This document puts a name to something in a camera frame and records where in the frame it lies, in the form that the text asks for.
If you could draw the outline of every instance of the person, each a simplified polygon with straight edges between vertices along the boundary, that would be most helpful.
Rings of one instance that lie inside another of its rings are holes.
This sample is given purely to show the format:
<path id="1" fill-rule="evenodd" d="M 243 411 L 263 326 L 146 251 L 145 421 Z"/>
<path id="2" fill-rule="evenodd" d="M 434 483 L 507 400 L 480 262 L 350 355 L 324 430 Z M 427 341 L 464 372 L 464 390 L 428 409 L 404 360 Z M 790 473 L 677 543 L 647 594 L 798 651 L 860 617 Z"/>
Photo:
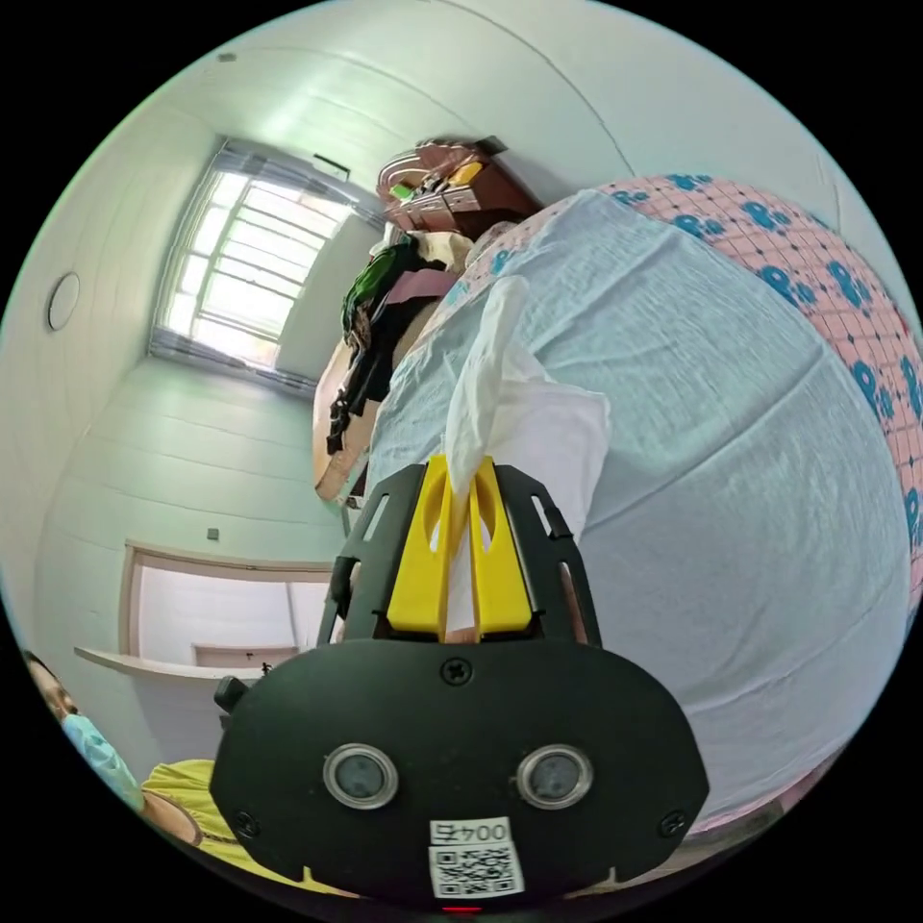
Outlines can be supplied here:
<path id="1" fill-rule="evenodd" d="M 45 704 L 70 742 L 109 789 L 147 823 L 253 875 L 310 891 L 356 896 L 315 881 L 307 869 L 304 881 L 297 883 L 254 862 L 237 842 L 209 794 L 212 760 L 161 763 L 139 785 L 125 761 L 77 708 L 58 676 L 32 651 L 23 651 L 23 657 Z"/>

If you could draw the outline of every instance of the pile of clothes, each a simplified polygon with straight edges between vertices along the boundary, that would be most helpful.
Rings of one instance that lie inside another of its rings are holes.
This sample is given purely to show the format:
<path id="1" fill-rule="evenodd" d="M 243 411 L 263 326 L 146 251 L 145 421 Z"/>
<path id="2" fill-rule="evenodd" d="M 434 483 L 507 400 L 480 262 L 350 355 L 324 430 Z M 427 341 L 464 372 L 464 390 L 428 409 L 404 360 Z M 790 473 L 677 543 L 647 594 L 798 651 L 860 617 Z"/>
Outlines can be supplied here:
<path id="1" fill-rule="evenodd" d="M 424 259 L 416 237 L 402 237 L 372 257 L 353 283 L 341 315 L 343 341 L 352 351 L 349 375 L 330 407 L 328 455 L 342 450 L 350 416 L 361 416 L 366 401 L 385 400 L 398 343 L 457 278 L 444 262 Z"/>

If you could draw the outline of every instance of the yellow shirt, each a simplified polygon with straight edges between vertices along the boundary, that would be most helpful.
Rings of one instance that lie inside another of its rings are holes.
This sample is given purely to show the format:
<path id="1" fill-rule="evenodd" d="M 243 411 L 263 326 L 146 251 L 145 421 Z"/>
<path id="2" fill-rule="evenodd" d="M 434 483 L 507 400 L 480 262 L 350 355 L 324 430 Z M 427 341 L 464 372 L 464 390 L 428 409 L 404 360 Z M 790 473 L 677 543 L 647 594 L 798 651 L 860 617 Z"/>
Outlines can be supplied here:
<path id="1" fill-rule="evenodd" d="M 211 760 L 185 760 L 183 762 L 161 763 L 151 773 L 150 779 L 141 788 L 165 801 L 175 805 L 188 815 L 196 828 L 192 845 L 216 859 L 242 868 L 253 875 L 281 882 L 283 885 L 302 887 L 308 891 L 320 891 L 324 894 L 341 894 L 353 897 L 335 887 L 328 887 L 316 882 L 311 872 L 305 869 L 302 882 L 276 875 L 254 862 L 247 851 L 237 842 L 231 828 L 218 813 L 212 796 L 209 794 L 209 782 L 212 780 L 214 762 Z"/>

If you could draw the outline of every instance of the white plastic bag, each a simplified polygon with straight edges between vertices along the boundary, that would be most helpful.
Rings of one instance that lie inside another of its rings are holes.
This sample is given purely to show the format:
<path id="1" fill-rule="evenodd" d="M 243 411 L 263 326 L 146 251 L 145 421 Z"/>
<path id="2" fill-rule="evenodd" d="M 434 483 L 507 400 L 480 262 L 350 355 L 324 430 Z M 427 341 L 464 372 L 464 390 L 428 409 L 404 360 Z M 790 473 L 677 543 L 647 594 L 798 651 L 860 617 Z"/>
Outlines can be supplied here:
<path id="1" fill-rule="evenodd" d="M 449 481 L 461 507 L 486 455 L 513 465 L 545 485 L 579 540 L 609 449 L 609 401 L 553 381 L 535 356 L 512 341 L 528 296 L 525 279 L 510 276 L 498 280 L 487 298 L 449 403 L 444 440 Z M 483 524 L 482 536 L 487 542 Z M 473 624 L 466 531 L 452 562 L 447 628 Z"/>

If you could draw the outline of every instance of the round ceiling light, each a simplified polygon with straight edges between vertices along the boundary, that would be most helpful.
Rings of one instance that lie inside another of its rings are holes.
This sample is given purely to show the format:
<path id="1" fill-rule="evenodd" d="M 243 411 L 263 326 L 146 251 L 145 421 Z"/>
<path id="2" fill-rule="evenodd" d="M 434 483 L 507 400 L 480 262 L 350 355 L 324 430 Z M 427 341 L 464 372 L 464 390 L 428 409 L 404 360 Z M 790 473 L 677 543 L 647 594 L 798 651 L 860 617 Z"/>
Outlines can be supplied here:
<path id="1" fill-rule="evenodd" d="M 48 326 L 62 330 L 70 320 L 80 298 L 80 279 L 76 272 L 68 272 L 55 284 L 48 299 Z"/>

